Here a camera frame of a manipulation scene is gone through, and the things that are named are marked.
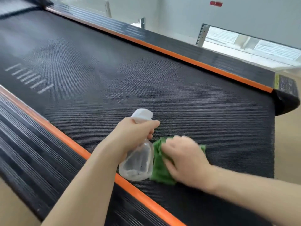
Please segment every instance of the orange stripe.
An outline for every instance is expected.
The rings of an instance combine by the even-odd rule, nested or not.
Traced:
[[[70,137],[65,135],[58,128],[53,126],[49,121],[43,118],[40,114],[34,111],[32,108],[27,106],[23,101],[17,98],[15,95],[6,90],[2,85],[0,85],[0,93],[5,95],[11,102],[13,102],[16,106],[18,106],[21,110],[23,110],[26,114],[31,116],[37,123],[39,123],[42,127],[60,139],[62,142],[67,144],[70,148],[72,148],[75,152],[77,152],[84,159],[88,159],[91,155],[86,149],[81,147],[78,143],[72,140]],[[178,220],[175,216],[173,216],[166,209],[161,207],[143,192],[141,192],[138,188],[133,186],[126,179],[121,177],[116,173],[115,175],[115,183],[121,186],[126,192],[131,194],[134,198],[140,201],[143,205],[145,205],[149,210],[151,210],[154,214],[164,220],[167,224],[171,226],[185,226],[180,220]]]
[[[53,13],[55,13],[55,14],[58,14],[58,15],[64,16],[64,17],[66,17],[66,18],[72,19],[72,20],[74,20],[74,21],[83,23],[83,24],[85,24],[85,25],[91,26],[91,27],[93,27],[93,28],[97,28],[97,29],[102,30],[102,31],[105,31],[105,32],[107,32],[107,33],[116,35],[116,36],[121,37],[121,38],[123,38],[123,39],[132,41],[132,42],[134,42],[134,43],[143,45],[143,46],[148,47],[148,48],[151,48],[151,49],[153,49],[153,50],[155,50],[155,51],[159,51],[159,52],[164,53],[164,54],[166,54],[166,55],[172,56],[172,57],[177,58],[177,59],[179,59],[179,60],[183,60],[183,61],[185,61],[185,62],[187,62],[187,63],[190,63],[190,64],[196,65],[196,66],[198,66],[198,67],[204,68],[204,69],[206,69],[206,70],[215,72],[215,73],[220,74],[220,75],[222,75],[222,76],[225,76],[225,77],[234,79],[234,80],[236,80],[236,81],[245,83],[245,84],[250,85],[250,86],[252,86],[252,87],[261,89],[261,90],[263,90],[263,91],[267,91],[267,92],[269,92],[269,93],[271,93],[271,92],[273,91],[273,88],[271,88],[271,87],[268,87],[268,86],[265,86],[265,85],[263,85],[263,84],[254,82],[254,81],[252,81],[252,80],[243,78],[243,77],[241,77],[241,76],[232,74],[232,73],[230,73],[230,72],[221,70],[221,69],[219,69],[219,68],[210,66],[210,65],[208,65],[208,64],[201,63],[201,62],[196,61],[196,60],[194,60],[194,59],[187,58],[187,57],[185,57],[185,56],[182,56],[182,55],[179,55],[179,54],[174,53],[174,52],[172,52],[172,51],[169,51],[169,50],[160,48],[160,47],[155,46],[155,45],[152,45],[152,44],[149,44],[149,43],[144,42],[144,41],[142,41],[142,40],[139,40],[139,39],[136,39],[136,38],[132,38],[132,37],[130,37],[130,36],[127,36],[127,35],[124,35],[124,34],[115,32],[115,31],[113,31],[113,30],[110,30],[110,29],[107,29],[107,28],[104,28],[104,27],[101,27],[101,26],[98,26],[98,25],[93,24],[93,23],[90,23],[90,22],[88,22],[88,21],[81,20],[81,19],[78,19],[78,18],[76,18],[76,17],[73,17],[73,16],[70,16],[70,15],[61,13],[61,12],[59,12],[59,11],[56,11],[56,10],[50,8],[50,7],[46,7],[46,10],[47,10],[47,11],[50,11],[50,12],[53,12]]]

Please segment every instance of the cleaning cloth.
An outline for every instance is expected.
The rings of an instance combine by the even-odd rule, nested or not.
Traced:
[[[165,143],[165,141],[166,138],[161,137],[153,144],[153,150],[154,150],[153,172],[150,177],[150,180],[164,183],[166,185],[175,185],[176,181],[171,177],[163,161],[163,157],[165,157],[173,163],[172,159],[168,157],[166,154],[164,154],[164,152],[162,152],[161,145]],[[200,149],[205,153],[206,146],[200,145]]]

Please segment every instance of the person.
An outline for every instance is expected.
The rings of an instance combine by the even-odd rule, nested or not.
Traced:
[[[98,146],[50,211],[42,226],[104,225],[118,164],[153,137],[159,121],[124,118]],[[211,165],[186,136],[166,140],[164,159],[178,182],[249,209],[277,226],[301,225],[301,186]]]

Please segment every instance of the white line marking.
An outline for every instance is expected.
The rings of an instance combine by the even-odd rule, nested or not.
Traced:
[[[28,72],[26,72],[24,74],[21,74],[19,77],[17,77],[17,79],[23,78],[25,75],[28,75],[30,73],[32,73],[32,70],[30,70],[30,71],[28,71]]]
[[[15,67],[17,67],[17,66],[19,66],[19,65],[21,65],[21,64],[18,63],[18,64],[16,64],[16,65],[12,66],[12,67],[9,67],[9,68],[5,69],[5,71],[9,71],[9,70],[11,70],[11,69],[13,69],[13,68],[15,68]]]
[[[31,80],[29,80],[29,81],[25,82],[25,83],[24,83],[24,85],[27,85],[28,83],[31,83],[31,82],[33,82],[34,80],[38,79],[39,77],[40,77],[40,75],[38,75],[38,76],[36,76],[36,77],[32,78]]]
[[[21,79],[21,80],[20,80],[20,82],[24,82],[25,80],[27,80],[27,79],[31,78],[32,76],[35,76],[36,74],[37,74],[37,73],[35,73],[35,74],[31,74],[31,75],[29,75],[29,76],[25,77],[24,79]]]
[[[46,81],[46,79],[43,79],[43,80],[37,82],[36,84],[32,85],[30,88],[33,89],[33,88],[35,88],[36,86],[38,86],[38,85],[40,85],[41,83],[43,83],[44,81]]]
[[[49,88],[51,88],[53,86],[54,86],[54,84],[50,84],[49,86],[47,86],[44,89],[40,90],[38,93],[43,93],[44,91],[48,90]]]
[[[16,71],[15,73],[12,73],[11,75],[14,76],[14,75],[16,75],[17,73],[20,73],[21,71],[26,70],[26,69],[27,69],[27,68],[22,68],[21,70],[18,70],[18,71]]]

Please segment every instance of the beige floor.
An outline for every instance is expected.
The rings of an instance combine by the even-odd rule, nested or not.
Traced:
[[[301,89],[301,78],[295,78]],[[275,119],[275,177],[301,184],[301,108]],[[0,225],[36,226],[40,222],[0,180]]]

